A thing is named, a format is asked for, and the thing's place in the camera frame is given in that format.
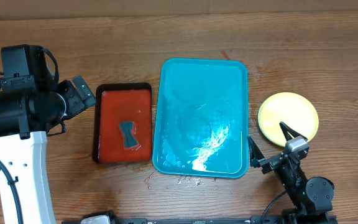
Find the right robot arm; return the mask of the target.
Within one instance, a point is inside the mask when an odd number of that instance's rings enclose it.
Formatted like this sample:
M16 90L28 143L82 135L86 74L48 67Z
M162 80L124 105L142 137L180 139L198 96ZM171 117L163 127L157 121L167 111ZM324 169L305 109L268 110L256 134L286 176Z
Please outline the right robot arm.
M285 191L275 197L264 210L261 217L254 218L256 223L337 223L336 216L328 212L333 209L334 184L325 177L307 178L300 166L300 161L308 155L308 139L296 132L284 122L279 123L287 140L283 152L265 158L254 140L247 138L250 151L250 165L260 167L263 174L273 171L284 186ZM283 195L287 194L293 203L292 209L285 209L282 214L269 218L270 208Z

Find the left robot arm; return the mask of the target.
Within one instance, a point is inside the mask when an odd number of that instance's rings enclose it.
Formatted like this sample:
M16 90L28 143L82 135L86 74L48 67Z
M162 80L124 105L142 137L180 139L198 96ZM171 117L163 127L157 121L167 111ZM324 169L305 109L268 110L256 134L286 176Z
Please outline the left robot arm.
M47 177L50 130L96 104L77 75L41 89L31 76L2 78L0 198L5 223L55 223Z

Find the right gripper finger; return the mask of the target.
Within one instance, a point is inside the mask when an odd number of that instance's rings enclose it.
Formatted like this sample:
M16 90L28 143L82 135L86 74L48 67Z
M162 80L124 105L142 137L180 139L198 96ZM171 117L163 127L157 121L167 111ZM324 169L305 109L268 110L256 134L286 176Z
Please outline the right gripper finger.
M250 151L249 154L250 165L253 168L260 167L260 163L265 159L264 155L262 154L256 143L250 136L247 137L247 142Z
M286 141L289 141L293 138L297 138L298 136L301 136L303 139L307 140L307 138L304 135L296 132L295 130L287 126L283 121L279 122L279 125Z

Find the yellow-green plate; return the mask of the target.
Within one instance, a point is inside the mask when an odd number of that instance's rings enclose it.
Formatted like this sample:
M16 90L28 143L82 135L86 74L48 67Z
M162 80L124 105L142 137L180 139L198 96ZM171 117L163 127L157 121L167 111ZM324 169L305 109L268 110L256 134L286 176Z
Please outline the yellow-green plate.
M257 121L264 136L281 147L287 140L280 122L284 122L309 141L314 138L319 126L318 114L311 102L291 92L281 92L267 98L259 108Z

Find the dark green sponge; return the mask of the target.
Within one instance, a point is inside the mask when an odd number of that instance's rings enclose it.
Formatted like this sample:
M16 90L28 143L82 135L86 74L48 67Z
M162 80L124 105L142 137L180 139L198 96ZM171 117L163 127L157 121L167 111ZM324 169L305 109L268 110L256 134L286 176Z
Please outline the dark green sponge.
M119 129L123 137L125 149L133 149L139 146L139 142L135 137L135 122L123 121L119 123Z

